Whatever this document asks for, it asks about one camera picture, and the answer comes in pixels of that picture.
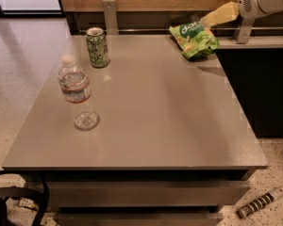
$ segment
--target speckled floor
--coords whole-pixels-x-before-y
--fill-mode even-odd
[[[0,165],[37,98],[42,85],[70,38],[65,19],[0,19]],[[236,205],[222,209],[218,226],[283,226],[283,198],[247,219],[237,209],[277,186],[283,186],[283,138],[260,138],[269,168],[249,180],[251,189]],[[0,186],[20,185],[17,177],[0,177]],[[29,225],[34,212],[8,202],[9,217]],[[52,213],[43,225],[53,226]]]

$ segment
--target snack bag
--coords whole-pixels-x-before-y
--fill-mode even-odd
[[[207,57],[215,53],[219,46],[218,40],[209,28],[204,28],[200,22],[170,27],[169,30],[187,59]]]

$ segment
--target table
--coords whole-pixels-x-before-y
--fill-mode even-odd
[[[42,173],[60,225],[70,215],[80,225],[215,225],[217,207],[235,203],[268,165],[218,58],[189,62],[159,35],[108,36],[108,51],[109,65],[95,69],[84,37],[64,49],[88,71],[97,127],[75,129],[58,61],[2,167]]]

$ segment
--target clear plastic bottle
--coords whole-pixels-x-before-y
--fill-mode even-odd
[[[92,90],[88,75],[73,56],[65,55],[61,62],[58,82],[65,100],[71,104],[75,127],[80,130],[91,130],[98,124],[99,117],[92,106]]]

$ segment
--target green soda can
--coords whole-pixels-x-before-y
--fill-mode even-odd
[[[86,31],[89,58],[94,68],[103,68],[109,64],[108,47],[104,30],[92,27]]]

